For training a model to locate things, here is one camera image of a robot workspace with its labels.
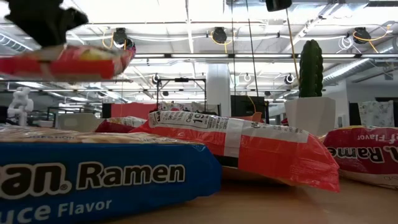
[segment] plastic packaging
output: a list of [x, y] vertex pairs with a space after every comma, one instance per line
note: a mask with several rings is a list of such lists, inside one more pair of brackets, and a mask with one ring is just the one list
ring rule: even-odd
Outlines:
[[145, 119], [128, 116], [126, 118], [108, 118], [104, 120], [96, 133], [128, 133], [136, 127], [145, 123]]
[[131, 50], [59, 45], [0, 58], [0, 72], [25, 79], [95, 81], [121, 74], [134, 58]]
[[198, 143], [20, 126], [0, 126], [0, 141], [1, 223], [103, 221], [221, 186], [220, 164]]
[[398, 129], [351, 126], [330, 131], [323, 140], [340, 175], [398, 190]]
[[131, 132], [206, 144], [221, 165], [338, 192], [338, 165], [306, 131], [183, 111], [158, 111]]

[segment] yellow cable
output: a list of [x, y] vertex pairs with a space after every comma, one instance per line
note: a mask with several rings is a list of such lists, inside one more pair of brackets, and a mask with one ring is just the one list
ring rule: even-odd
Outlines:
[[374, 50], [376, 53], [379, 53], [379, 52], [377, 51], [377, 49], [374, 47], [374, 45], [372, 44], [372, 42], [371, 42], [371, 41], [369, 41], [369, 44], [371, 44], [371, 46], [372, 46], [373, 50]]
[[227, 46], [228, 44], [232, 43], [232, 41], [233, 41], [233, 39], [234, 39], [234, 34], [232, 35], [232, 40], [231, 40], [231, 41], [229, 41], [228, 43], [219, 44], [219, 43], [217, 43], [217, 42], [214, 40], [214, 38], [213, 38], [213, 33], [214, 33], [214, 31], [211, 31], [211, 33], [210, 33], [210, 37], [211, 37], [212, 41], [213, 41], [214, 43], [218, 44], [218, 45], [224, 45], [225, 53], [227, 54], [226, 46]]
[[364, 39], [364, 38], [357, 37], [357, 36], [355, 36], [356, 31], [353, 33], [353, 37], [357, 38], [358, 40], [363, 40], [363, 41], [375, 41], [375, 40], [379, 40], [379, 39], [385, 37], [388, 34], [388, 30], [389, 29], [390, 29], [390, 26], [387, 26], [386, 33], [384, 35], [382, 35], [381, 37], [378, 37], [378, 38], [375, 38], [375, 39]]
[[111, 45], [110, 45], [110, 46], [107, 46], [107, 45], [105, 44], [105, 32], [104, 32], [104, 34], [103, 34], [102, 45], [104, 45], [104, 47], [106, 47], [107, 49], [111, 49], [112, 46], [113, 46], [113, 33], [114, 33], [114, 32], [112, 32], [112, 38], [111, 38]]
[[253, 102], [253, 100], [251, 99], [251, 97], [250, 96], [248, 96], [247, 95], [247, 97], [249, 97], [249, 100], [251, 101], [251, 103], [253, 104], [253, 107], [254, 107], [254, 113], [256, 113], [257, 111], [256, 111], [256, 105], [254, 104], [254, 102]]
[[290, 21], [289, 21], [289, 13], [286, 9], [286, 17], [287, 17], [287, 26], [289, 27], [289, 36], [290, 36], [290, 44], [292, 46], [292, 55], [293, 55], [293, 62], [294, 62], [294, 70], [296, 72], [296, 78], [298, 80], [298, 84], [300, 84], [300, 77], [299, 77], [299, 72], [297, 71], [297, 62], [296, 62], [296, 56], [294, 54], [294, 44], [293, 44], [293, 37], [292, 37], [292, 28], [290, 27]]

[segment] white robot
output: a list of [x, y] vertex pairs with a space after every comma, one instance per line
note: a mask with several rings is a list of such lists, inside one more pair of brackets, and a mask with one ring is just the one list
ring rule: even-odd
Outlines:
[[12, 95], [14, 99], [8, 107], [8, 117], [12, 118], [16, 114], [19, 116], [19, 125], [27, 125], [27, 112], [33, 111], [33, 100], [28, 98], [30, 93], [29, 87], [19, 87]]

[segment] nutrition label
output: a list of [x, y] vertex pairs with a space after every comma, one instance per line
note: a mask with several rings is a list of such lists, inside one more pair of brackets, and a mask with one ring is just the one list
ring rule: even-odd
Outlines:
[[194, 129], [207, 129], [209, 131], [225, 131], [229, 118], [198, 114], [184, 111], [162, 111], [151, 114], [150, 126], [161, 126], [162, 124], [184, 125]]

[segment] black cable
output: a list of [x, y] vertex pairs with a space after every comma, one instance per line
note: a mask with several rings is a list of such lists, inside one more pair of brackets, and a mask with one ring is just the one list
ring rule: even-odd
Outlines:
[[252, 59], [253, 59], [254, 82], [256, 83], [257, 103], [259, 103], [258, 102], [259, 101], [259, 89], [258, 89], [258, 85], [257, 85], [256, 64], [255, 64], [255, 61], [254, 61], [253, 38], [252, 38], [252, 34], [251, 34], [248, 0], [246, 0], [246, 9], [248, 10], [248, 23], [249, 23], [249, 33], [250, 33], [250, 43], [251, 43], [251, 56], [252, 56]]
[[234, 63], [234, 113], [236, 113], [236, 70], [235, 70], [235, 38], [234, 38], [234, 0], [231, 0], [232, 54]]

